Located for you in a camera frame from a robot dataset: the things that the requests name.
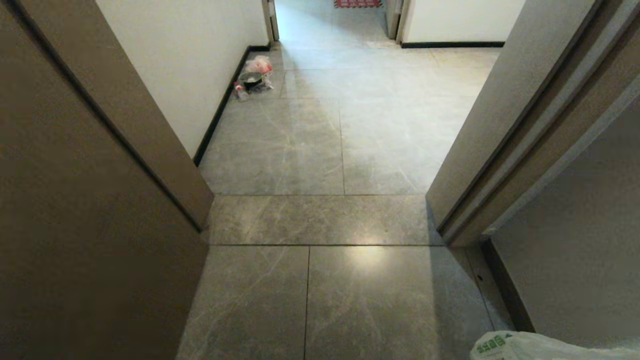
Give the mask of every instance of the doormat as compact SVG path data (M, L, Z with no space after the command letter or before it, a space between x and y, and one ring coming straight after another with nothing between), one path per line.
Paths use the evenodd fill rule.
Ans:
M335 0L333 6L336 8L379 8L382 3L380 0Z

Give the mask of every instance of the trash on floor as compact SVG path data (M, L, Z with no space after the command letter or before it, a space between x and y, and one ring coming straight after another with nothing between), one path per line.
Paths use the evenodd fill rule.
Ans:
M471 350L471 360L638 360L640 352L588 349L531 332L487 332Z
M234 83L237 98L240 101L245 101L250 94L273 89L269 79L272 73L273 67L268 56L258 55L253 60L247 61L244 72Z

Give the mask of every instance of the hallway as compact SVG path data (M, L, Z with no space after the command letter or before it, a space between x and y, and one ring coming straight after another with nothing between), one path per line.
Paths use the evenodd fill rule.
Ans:
M178 358L466 358L512 325L424 194L499 49L400 49L383 8L276 6L280 43L250 56L275 89L231 99L200 164L211 247Z

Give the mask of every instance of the black baseboard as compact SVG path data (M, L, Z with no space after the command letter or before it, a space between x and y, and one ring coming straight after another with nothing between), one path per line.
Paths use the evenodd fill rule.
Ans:
M499 41L461 41L461 42L403 42L403 49L421 49L424 47L503 47Z
M491 270L493 280L495 280L500 290L500 295L502 295L502 299L507 307L507 311L509 311L509 315L511 315L511 321L516 330L536 332L531 318L527 313L527 309L524 307L524 303L518 294L518 290L513 284L500 255L498 255L498 252L495 250L491 239L483 242L480 249L482 250L484 260Z
M222 95L222 100L218 105L218 109L216 110L216 113L213 115L213 119L211 119L211 123L207 128L207 132L204 133L204 137L200 142L200 146L198 146L198 151L196 151L196 155L193 157L193 163L196 166L199 166L205 151L207 151L207 147L209 146L209 142L211 141L211 137L213 136L213 131L216 129L216 126L218 126L218 122L220 121L220 117L222 117L222 112L225 111L225 107L227 106L229 97L231 96L231 94L233 94L234 82L238 79L238 76L240 76L240 73L244 68L244 64L246 63L246 59L249 57L249 53L252 51L269 51L270 49L271 49L271 44L250 45L244 51L244 54L240 59L240 63L238 63L238 66L236 68L236 72L234 73L234 76L231 78L231 81L229 82L229 85L227 86L227 89L225 90L224 95Z

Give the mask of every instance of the white wall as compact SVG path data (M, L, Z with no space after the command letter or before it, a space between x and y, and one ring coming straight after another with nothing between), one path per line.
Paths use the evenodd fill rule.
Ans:
M269 42L260 0L97 3L193 157L244 50Z
M403 42L505 41L525 0L411 0Z
M636 98L493 235L539 333L640 348L638 119Z

